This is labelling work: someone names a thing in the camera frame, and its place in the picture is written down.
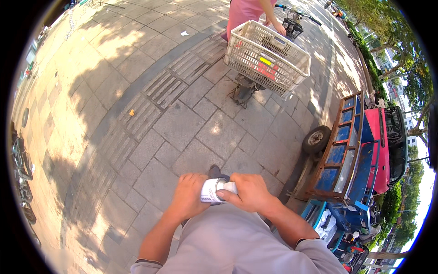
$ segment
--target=spray can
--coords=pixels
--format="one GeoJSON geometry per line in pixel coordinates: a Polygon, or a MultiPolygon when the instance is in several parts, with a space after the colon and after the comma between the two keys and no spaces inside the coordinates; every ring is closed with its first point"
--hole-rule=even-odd
{"type": "Polygon", "coordinates": [[[237,194],[236,182],[227,182],[224,178],[208,179],[204,182],[201,189],[201,202],[220,203],[225,200],[216,195],[216,191],[226,189],[237,194]]]}

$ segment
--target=white plastic crate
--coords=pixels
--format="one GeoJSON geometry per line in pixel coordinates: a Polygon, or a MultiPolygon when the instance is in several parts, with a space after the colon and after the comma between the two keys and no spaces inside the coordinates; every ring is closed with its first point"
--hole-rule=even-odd
{"type": "Polygon", "coordinates": [[[231,30],[224,64],[283,96],[310,75],[309,53],[253,20],[231,30]]]}

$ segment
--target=sky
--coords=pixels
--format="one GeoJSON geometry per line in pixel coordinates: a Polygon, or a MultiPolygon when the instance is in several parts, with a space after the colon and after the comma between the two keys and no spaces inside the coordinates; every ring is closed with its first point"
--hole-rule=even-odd
{"type": "MultiPolygon", "coordinates": [[[[423,158],[428,156],[428,150],[425,144],[417,138],[417,147],[418,147],[418,157],[423,158]]],[[[414,233],[414,238],[410,240],[407,244],[405,244],[401,250],[401,252],[405,252],[409,250],[420,231],[420,228],[423,224],[423,221],[426,217],[427,211],[429,210],[429,206],[432,199],[432,189],[435,181],[435,173],[433,169],[430,169],[427,165],[426,161],[422,161],[424,166],[424,175],[421,179],[420,187],[420,205],[417,207],[417,216],[415,217],[415,222],[417,223],[417,229],[414,233]]],[[[403,259],[398,259],[394,266],[398,266],[403,259]]]]}

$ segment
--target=hand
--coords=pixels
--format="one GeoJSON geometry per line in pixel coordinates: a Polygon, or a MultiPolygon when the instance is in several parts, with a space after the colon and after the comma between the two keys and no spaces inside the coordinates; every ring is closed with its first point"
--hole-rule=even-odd
{"type": "Polygon", "coordinates": [[[271,24],[271,20],[268,17],[266,17],[266,21],[263,23],[263,25],[268,27],[270,24],[271,24]]]}
{"type": "Polygon", "coordinates": [[[182,175],[167,212],[182,222],[206,210],[210,203],[202,203],[200,197],[202,185],[207,179],[207,175],[199,173],[182,175]]]}
{"type": "Polygon", "coordinates": [[[286,29],[283,27],[283,25],[280,22],[275,21],[272,24],[274,25],[274,28],[277,30],[279,34],[286,36],[286,29]]]}
{"type": "Polygon", "coordinates": [[[258,212],[262,215],[276,205],[279,200],[272,196],[260,175],[233,173],[231,181],[236,182],[239,195],[227,190],[218,190],[216,194],[229,203],[247,212],[258,212]]]}

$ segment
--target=gray shirt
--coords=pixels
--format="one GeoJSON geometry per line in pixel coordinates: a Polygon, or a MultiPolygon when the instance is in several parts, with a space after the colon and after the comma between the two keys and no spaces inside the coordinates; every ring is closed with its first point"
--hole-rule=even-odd
{"type": "Polygon", "coordinates": [[[225,203],[191,218],[175,256],[164,266],[137,262],[132,274],[165,273],[343,273],[323,240],[301,241],[295,250],[277,240],[256,213],[225,203]]]}

